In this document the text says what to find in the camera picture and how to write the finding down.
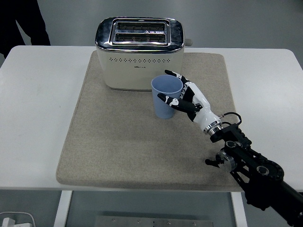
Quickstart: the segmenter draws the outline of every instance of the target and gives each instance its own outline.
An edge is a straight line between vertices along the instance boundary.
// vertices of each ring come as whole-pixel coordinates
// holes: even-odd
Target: cream toaster
[[[99,24],[95,44],[110,88],[146,91],[164,70],[180,73],[185,37],[174,19],[110,17]]]

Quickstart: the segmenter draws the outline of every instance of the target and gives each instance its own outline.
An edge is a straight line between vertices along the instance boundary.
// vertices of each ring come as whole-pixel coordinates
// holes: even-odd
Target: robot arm
[[[187,113],[191,121],[210,135],[213,143],[225,141],[215,160],[207,159],[205,163],[229,172],[244,190],[248,204],[262,210],[272,207],[290,226],[303,226],[303,196],[283,181],[281,166],[251,149],[251,141],[239,129],[241,117],[233,112],[215,115],[194,83],[175,72],[165,72],[178,77],[183,82],[183,90],[180,99],[164,94],[158,94],[158,97],[172,108]],[[228,126],[223,127],[221,118],[228,114],[236,114],[240,122],[225,122]]]

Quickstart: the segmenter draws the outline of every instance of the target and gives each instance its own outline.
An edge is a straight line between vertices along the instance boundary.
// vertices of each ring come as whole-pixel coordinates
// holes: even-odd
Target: felt mat
[[[181,73],[201,89],[215,114],[235,110],[222,55],[184,53]],[[205,164],[222,147],[186,113],[158,118],[151,92],[110,89],[94,51],[56,178],[81,186],[241,191],[229,173]]]

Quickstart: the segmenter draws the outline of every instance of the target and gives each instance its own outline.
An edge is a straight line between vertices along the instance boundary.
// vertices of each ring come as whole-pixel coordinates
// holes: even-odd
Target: black clothing
[[[25,45],[16,21],[32,45],[50,45],[37,0],[0,0],[0,53],[5,58],[14,46]]]

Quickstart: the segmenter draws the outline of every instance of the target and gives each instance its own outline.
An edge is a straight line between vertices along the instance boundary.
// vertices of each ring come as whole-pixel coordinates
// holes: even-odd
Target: blue plastic cup
[[[160,75],[151,81],[152,98],[155,113],[163,119],[171,118],[175,110],[163,102],[158,96],[158,93],[163,93],[172,98],[179,98],[183,83],[177,77],[171,75]]]

